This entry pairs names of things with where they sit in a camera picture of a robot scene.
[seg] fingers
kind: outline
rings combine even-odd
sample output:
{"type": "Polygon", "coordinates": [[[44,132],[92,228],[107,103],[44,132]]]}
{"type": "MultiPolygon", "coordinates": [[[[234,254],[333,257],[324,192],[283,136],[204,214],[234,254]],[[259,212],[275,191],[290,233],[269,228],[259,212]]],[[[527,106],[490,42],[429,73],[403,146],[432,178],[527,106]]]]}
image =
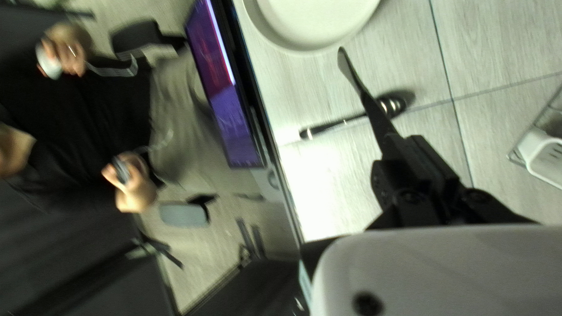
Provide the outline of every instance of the fingers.
{"type": "Polygon", "coordinates": [[[107,164],[102,169],[102,176],[106,178],[115,187],[119,189],[122,189],[124,187],[121,184],[121,182],[119,182],[119,180],[117,179],[117,170],[115,170],[115,167],[112,164],[107,164]]]}
{"type": "Polygon", "coordinates": [[[45,50],[45,54],[47,55],[48,58],[50,59],[57,58],[55,45],[50,39],[42,39],[41,43],[43,43],[43,49],[45,50]]]}
{"type": "Polygon", "coordinates": [[[84,75],[86,72],[86,54],[80,43],[50,39],[44,39],[42,43],[47,57],[59,59],[62,71],[71,75],[84,75]]]}
{"type": "Polygon", "coordinates": [[[45,71],[43,70],[43,67],[39,66],[39,64],[37,64],[37,69],[39,69],[39,71],[41,71],[41,73],[43,74],[43,77],[48,77],[47,73],[45,73],[45,71]]]}
{"type": "Polygon", "coordinates": [[[102,175],[116,188],[123,191],[125,194],[131,193],[137,188],[139,188],[148,179],[148,167],[144,160],[132,153],[123,153],[119,155],[119,159],[122,160],[129,171],[129,180],[126,184],[119,182],[117,178],[117,170],[112,164],[107,164],[102,169],[102,175]]]}
{"type": "Polygon", "coordinates": [[[76,54],[76,65],[74,71],[77,75],[83,76],[86,72],[86,52],[80,44],[74,45],[74,53],[76,54]]]}

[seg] hand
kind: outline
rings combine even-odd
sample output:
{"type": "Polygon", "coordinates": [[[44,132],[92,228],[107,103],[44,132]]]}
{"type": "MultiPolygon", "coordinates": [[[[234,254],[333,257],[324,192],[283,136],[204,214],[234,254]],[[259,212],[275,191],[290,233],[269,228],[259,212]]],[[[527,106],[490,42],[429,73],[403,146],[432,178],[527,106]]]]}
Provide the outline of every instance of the hand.
{"type": "Polygon", "coordinates": [[[117,208],[126,213],[140,213],[149,208],[156,199],[156,186],[150,180],[148,167],[139,155],[126,152],[118,157],[126,163],[129,170],[130,178],[127,184],[119,182],[117,171],[112,164],[103,168],[102,175],[116,187],[117,208]]]}
{"type": "MultiPolygon", "coordinates": [[[[49,58],[58,58],[62,71],[83,76],[86,72],[86,52],[80,43],[80,31],[70,24],[59,23],[46,31],[42,40],[43,48],[49,58]]],[[[37,68],[47,76],[41,66],[37,68]]]]}
{"type": "Polygon", "coordinates": [[[33,136],[0,123],[0,179],[25,168],[34,143],[33,136]]]}

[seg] floor tile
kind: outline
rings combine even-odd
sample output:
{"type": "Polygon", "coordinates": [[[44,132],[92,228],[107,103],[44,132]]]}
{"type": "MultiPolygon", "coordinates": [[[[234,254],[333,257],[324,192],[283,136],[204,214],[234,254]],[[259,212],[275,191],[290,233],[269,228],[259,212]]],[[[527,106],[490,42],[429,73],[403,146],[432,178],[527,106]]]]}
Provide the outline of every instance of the floor tile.
{"type": "Polygon", "coordinates": [[[562,2],[431,2],[454,97],[562,70],[562,2]]]}
{"type": "MultiPolygon", "coordinates": [[[[277,144],[298,140],[303,127],[363,112],[337,67],[338,47],[308,54],[279,48],[254,27],[244,6],[252,1],[234,3],[277,144]]],[[[427,1],[381,1],[342,45],[372,95],[411,90],[412,106],[450,99],[427,1]]]]}
{"type": "Polygon", "coordinates": [[[455,101],[474,186],[543,223],[562,222],[562,192],[506,155],[560,83],[556,76],[455,101]]]}
{"type": "MultiPolygon", "coordinates": [[[[395,124],[403,136],[423,135],[471,185],[451,103],[405,113],[395,124]]],[[[368,121],[283,146],[280,154],[306,241],[359,232],[380,213],[369,179],[380,151],[368,121]]]]}

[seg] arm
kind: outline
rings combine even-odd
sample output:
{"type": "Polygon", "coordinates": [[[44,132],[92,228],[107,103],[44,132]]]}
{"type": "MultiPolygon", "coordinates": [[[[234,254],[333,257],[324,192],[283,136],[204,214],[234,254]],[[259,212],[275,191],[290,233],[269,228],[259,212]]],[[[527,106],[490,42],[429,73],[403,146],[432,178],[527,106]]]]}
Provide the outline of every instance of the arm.
{"type": "Polygon", "coordinates": [[[130,180],[125,186],[117,180],[115,168],[107,165],[102,174],[109,182],[56,192],[29,192],[16,189],[35,207],[48,214],[141,213],[156,199],[156,186],[148,176],[145,177],[148,169],[142,158],[135,154],[121,154],[120,158],[128,162],[131,173],[130,180]]]}
{"type": "MultiPolygon", "coordinates": [[[[92,45],[92,39],[84,29],[75,24],[57,23],[45,31],[42,43],[47,57],[57,58],[65,73],[84,75],[87,51],[92,45]]],[[[47,76],[39,64],[37,68],[47,76]]]]}
{"type": "Polygon", "coordinates": [[[34,143],[31,135],[0,123],[0,178],[23,170],[34,143]]]}

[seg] screw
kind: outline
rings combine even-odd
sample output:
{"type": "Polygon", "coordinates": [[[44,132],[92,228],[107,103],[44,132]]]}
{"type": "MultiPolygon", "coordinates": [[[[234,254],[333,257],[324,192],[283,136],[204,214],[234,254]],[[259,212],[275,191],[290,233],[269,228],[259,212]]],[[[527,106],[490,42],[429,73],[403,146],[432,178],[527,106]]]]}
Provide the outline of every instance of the screw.
{"type": "Polygon", "coordinates": [[[402,192],[400,196],[402,197],[402,199],[404,199],[404,201],[412,204],[418,204],[422,200],[420,194],[414,191],[402,192]]]}
{"type": "Polygon", "coordinates": [[[360,293],[353,302],[355,312],[362,316],[376,316],[383,311],[383,303],[370,293],[360,293]]]}

